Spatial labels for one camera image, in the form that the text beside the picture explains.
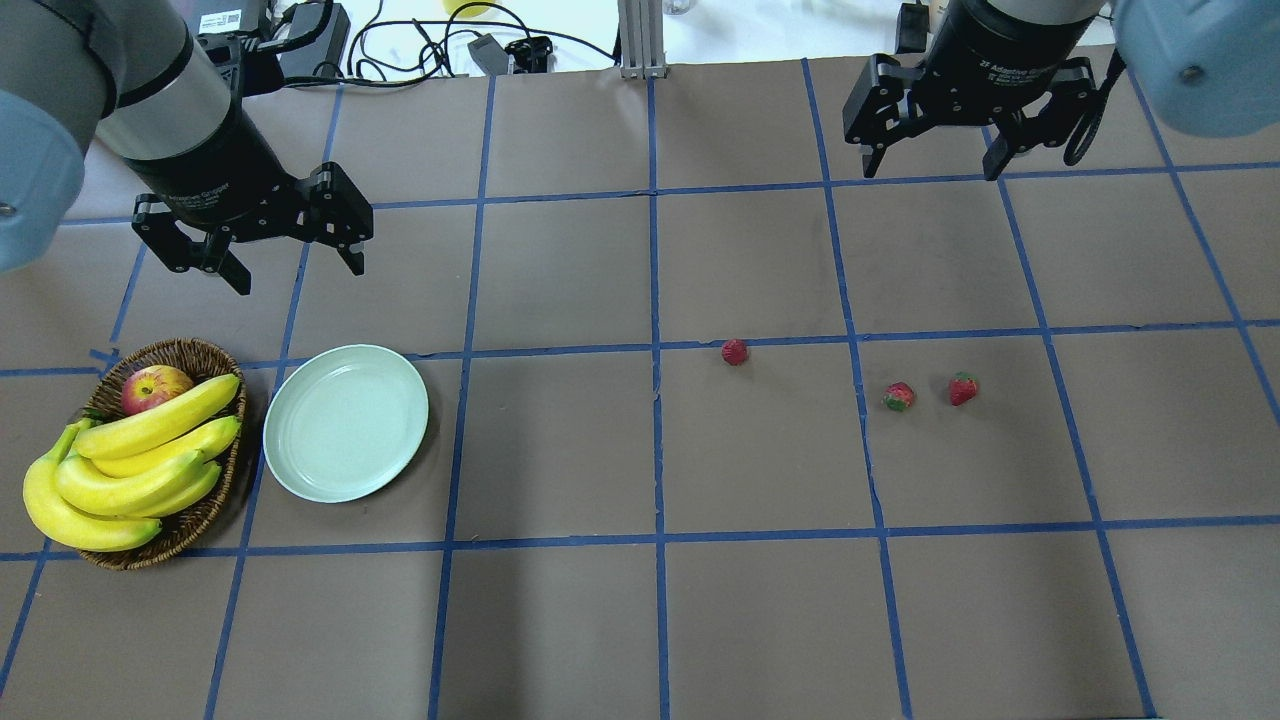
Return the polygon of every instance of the robotic arm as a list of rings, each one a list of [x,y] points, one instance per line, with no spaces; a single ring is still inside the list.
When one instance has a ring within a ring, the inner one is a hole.
[[[255,59],[236,37],[197,40],[168,0],[5,1],[0,44],[0,270],[45,252],[96,132],[154,191],[133,229],[170,270],[215,273],[247,295],[230,243],[291,236],[364,273],[369,202],[337,163],[289,176],[241,108],[247,86],[279,87],[274,58],[262,63],[278,49]]]
[[[890,145],[937,126],[996,126],[983,158],[987,179],[1037,145],[1065,146],[1074,165],[1126,63],[1178,131],[1225,137],[1280,120],[1280,3],[1115,0],[1117,51],[1098,86],[1087,58],[1068,58],[1102,5],[951,0],[919,65],[873,55],[844,110],[863,176],[876,176]],[[1048,102],[1028,115],[1046,94]]]

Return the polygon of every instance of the wicker basket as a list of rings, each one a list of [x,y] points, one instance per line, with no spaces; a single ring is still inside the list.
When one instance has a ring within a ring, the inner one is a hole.
[[[244,421],[244,413],[248,407],[248,393],[244,388],[244,374],[239,365],[223,348],[216,345],[197,338],[175,338],[156,342],[138,350],[120,360],[111,372],[106,374],[88,404],[81,411],[81,416],[93,416],[104,421],[118,420],[124,416],[120,409],[120,391],[124,380],[134,372],[147,365],[173,365],[191,375],[197,383],[209,378],[234,373],[239,378],[241,386],[236,397],[221,409],[215,418],[236,415]],[[244,437],[243,424],[241,432],[219,457],[223,464],[223,475],[218,479],[214,489],[209,491],[204,498],[195,505],[174,515],[164,518],[160,534],[151,542],[124,550],[120,552],[91,552],[79,551],[81,557],[110,570],[137,570],[169,560],[189,547],[196,538],[212,525],[214,519],[221,512],[228,498],[232,497],[233,488],[238,482],[242,465],[241,443]]]

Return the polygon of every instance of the table surface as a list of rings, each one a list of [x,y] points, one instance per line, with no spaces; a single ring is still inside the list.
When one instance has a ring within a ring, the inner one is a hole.
[[[1270,715],[1280,133],[1180,136],[1125,78],[1074,169],[983,182],[983,133],[940,129],[865,181],[861,61],[252,99],[376,237],[358,278],[237,246],[250,297],[164,270],[95,149],[0,278],[0,719]],[[114,359],[186,336],[255,423],[306,359],[390,347],[421,448],[337,506],[259,462],[193,551],[90,566],[18,479]]]

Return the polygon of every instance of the banana stem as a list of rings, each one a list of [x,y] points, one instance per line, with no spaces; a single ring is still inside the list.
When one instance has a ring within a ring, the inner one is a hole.
[[[45,457],[52,460],[54,462],[61,462],[67,459],[67,452],[70,451],[72,443],[76,442],[76,436],[79,434],[81,430],[92,427],[92,420],[86,418],[78,423],[67,425],[67,428],[63,429],[63,434],[58,437],[58,442],[54,443],[54,447],[45,454]]]

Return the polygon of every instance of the banana bunch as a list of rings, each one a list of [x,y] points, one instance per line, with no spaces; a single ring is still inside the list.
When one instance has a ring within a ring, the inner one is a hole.
[[[218,484],[221,466],[212,459],[236,441],[241,421],[209,418],[237,389],[234,374],[219,375],[123,420],[67,425],[27,469],[27,515],[40,532],[79,550],[146,544],[160,533],[160,518]]]

